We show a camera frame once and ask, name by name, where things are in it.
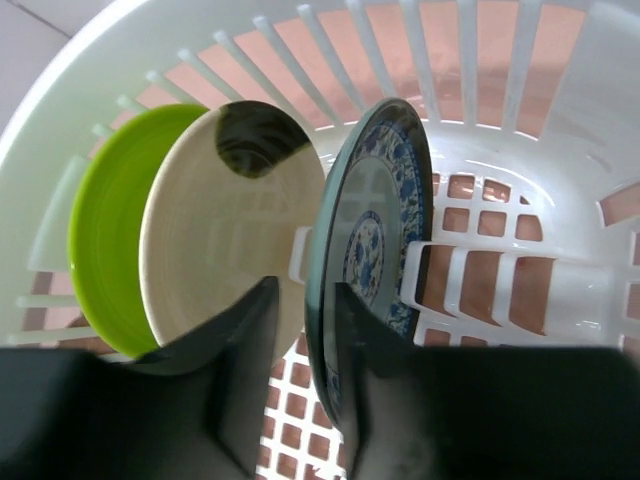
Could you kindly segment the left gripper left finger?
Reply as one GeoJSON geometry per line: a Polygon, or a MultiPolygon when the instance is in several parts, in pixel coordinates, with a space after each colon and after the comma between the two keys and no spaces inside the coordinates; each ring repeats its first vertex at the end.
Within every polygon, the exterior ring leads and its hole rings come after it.
{"type": "Polygon", "coordinates": [[[266,277],[130,363],[85,350],[1,352],[5,479],[251,479],[279,318],[266,277]]]}

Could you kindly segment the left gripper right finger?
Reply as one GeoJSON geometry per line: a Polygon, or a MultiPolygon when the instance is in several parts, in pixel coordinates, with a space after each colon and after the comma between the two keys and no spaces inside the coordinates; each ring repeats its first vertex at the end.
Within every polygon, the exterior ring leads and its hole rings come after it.
{"type": "Polygon", "coordinates": [[[610,348],[419,347],[335,287],[351,479],[635,479],[639,366],[610,348]]]}

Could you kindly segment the blue patterned plate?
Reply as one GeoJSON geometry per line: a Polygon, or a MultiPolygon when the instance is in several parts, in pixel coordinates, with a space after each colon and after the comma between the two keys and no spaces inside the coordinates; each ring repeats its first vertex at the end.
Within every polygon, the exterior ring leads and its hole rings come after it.
{"type": "Polygon", "coordinates": [[[351,130],[331,167],[311,232],[305,331],[318,398],[339,423],[334,286],[347,283],[378,320],[412,340],[418,313],[401,301],[407,248],[432,238],[433,186],[423,123],[387,98],[351,130]]]}

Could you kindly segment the lime green plate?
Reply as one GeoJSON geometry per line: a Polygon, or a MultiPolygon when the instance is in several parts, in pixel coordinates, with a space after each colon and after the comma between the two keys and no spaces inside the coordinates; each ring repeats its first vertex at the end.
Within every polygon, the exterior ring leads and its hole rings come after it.
{"type": "Polygon", "coordinates": [[[100,147],[74,198],[67,252],[76,298],[98,336],[132,358],[157,347],[138,279],[145,204],[165,156],[206,111],[172,104],[135,116],[100,147]]]}

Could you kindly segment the cream plate with black patch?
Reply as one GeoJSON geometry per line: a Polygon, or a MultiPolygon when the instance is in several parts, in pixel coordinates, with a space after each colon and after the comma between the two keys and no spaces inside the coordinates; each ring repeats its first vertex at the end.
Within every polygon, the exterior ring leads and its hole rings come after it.
{"type": "Polygon", "coordinates": [[[162,161],[142,217],[139,283],[157,343],[274,276],[284,356],[303,328],[306,235],[325,178],[307,133],[272,104],[235,101],[198,117],[162,161]]]}

